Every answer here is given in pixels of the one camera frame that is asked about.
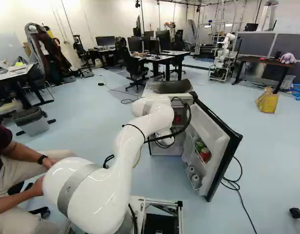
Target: wristwatch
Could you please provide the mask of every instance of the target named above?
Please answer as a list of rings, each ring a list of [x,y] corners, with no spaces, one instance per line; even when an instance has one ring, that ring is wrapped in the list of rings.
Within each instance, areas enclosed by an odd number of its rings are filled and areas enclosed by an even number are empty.
[[[43,161],[44,158],[48,158],[48,156],[47,155],[40,156],[40,158],[38,159],[37,163],[40,164],[40,165],[42,165],[42,161]]]

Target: man's hand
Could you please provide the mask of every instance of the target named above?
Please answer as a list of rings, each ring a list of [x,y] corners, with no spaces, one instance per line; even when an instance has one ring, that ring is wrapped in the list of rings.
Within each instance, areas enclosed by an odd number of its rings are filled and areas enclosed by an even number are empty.
[[[45,157],[45,158],[42,160],[42,165],[43,165],[47,170],[49,170],[50,167],[52,167],[56,162],[58,162],[58,160],[50,159],[50,158]]]
[[[36,180],[32,187],[28,190],[33,196],[42,196],[42,180],[43,176]]]

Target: red can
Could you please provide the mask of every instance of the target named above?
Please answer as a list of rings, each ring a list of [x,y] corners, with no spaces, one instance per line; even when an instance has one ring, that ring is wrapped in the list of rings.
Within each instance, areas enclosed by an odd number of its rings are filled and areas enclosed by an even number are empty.
[[[200,150],[200,157],[205,163],[207,163],[211,158],[211,153],[210,153],[209,149],[206,147],[202,148]]]

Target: black fridge door frame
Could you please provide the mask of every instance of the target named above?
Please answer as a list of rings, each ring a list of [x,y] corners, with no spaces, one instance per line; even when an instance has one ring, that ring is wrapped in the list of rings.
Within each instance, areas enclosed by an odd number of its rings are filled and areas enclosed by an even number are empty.
[[[227,147],[223,153],[222,160],[216,171],[215,177],[210,185],[210,188],[205,196],[206,200],[210,202],[224,176],[233,156],[236,152],[239,143],[241,142],[243,136],[235,131],[233,131],[225,122],[223,122],[212,110],[210,110],[203,102],[199,100],[196,92],[192,91],[190,94],[193,97],[193,103],[196,103],[229,137],[230,140]]]

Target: black desk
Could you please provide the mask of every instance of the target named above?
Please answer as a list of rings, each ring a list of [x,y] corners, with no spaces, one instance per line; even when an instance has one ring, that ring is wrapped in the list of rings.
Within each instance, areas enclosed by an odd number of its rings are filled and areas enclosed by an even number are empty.
[[[277,94],[278,91],[280,90],[281,84],[288,72],[288,69],[290,67],[294,67],[293,63],[290,64],[285,64],[285,63],[280,63],[278,61],[270,61],[267,59],[260,59],[260,57],[256,57],[256,56],[241,56],[238,58],[238,60],[241,61],[237,76],[236,76],[236,80],[232,83],[232,85],[239,83],[242,79],[240,79],[240,75],[241,75],[241,71],[242,71],[242,67],[246,62],[255,62],[255,63],[265,63],[265,64],[269,64],[269,65],[274,65],[274,66],[280,66],[284,68],[284,71],[282,73],[282,76],[280,78],[280,81],[278,83],[278,85],[276,86],[275,90],[273,91],[273,94]]]
[[[147,62],[152,63],[154,76],[159,75],[159,64],[166,65],[166,80],[169,81],[170,80],[169,64],[171,59],[174,59],[175,57],[168,56],[168,55],[158,55],[159,58],[155,58],[155,56],[156,55],[152,55],[151,57],[143,57],[143,56],[133,56],[133,57],[138,59],[145,59]]]
[[[106,68],[108,66],[107,64],[107,58],[106,56],[108,55],[114,55],[117,53],[117,50],[114,49],[105,49],[105,50],[100,50],[100,49],[89,49],[90,54],[95,57],[95,54],[98,55],[98,58],[102,61],[103,67]]]
[[[11,89],[16,93],[17,98],[20,100],[20,102],[23,105],[23,109],[25,110],[31,108],[32,104],[29,102],[26,95],[24,94],[24,91],[19,83],[20,80],[27,81],[29,85],[32,87],[32,89],[34,90],[34,93],[36,94],[38,99],[40,100],[40,102],[35,104],[34,106],[41,106],[54,101],[54,100],[45,101],[41,96],[38,88],[36,87],[34,80],[30,78],[33,66],[35,65],[29,64],[25,68],[20,70],[15,70],[15,71],[10,70],[9,68],[9,72],[0,75],[0,82],[1,83],[7,82],[8,84],[10,84]],[[56,122],[55,119],[48,120],[49,124],[54,122]],[[24,133],[25,133],[24,131],[20,131],[17,133],[17,136],[22,135]]]
[[[173,50],[166,50],[167,52],[160,52],[161,55],[168,55],[168,56],[173,56],[176,60],[177,60],[177,64],[178,64],[178,80],[182,79],[182,61],[184,59],[185,56],[190,55],[191,52],[190,51],[173,51]]]

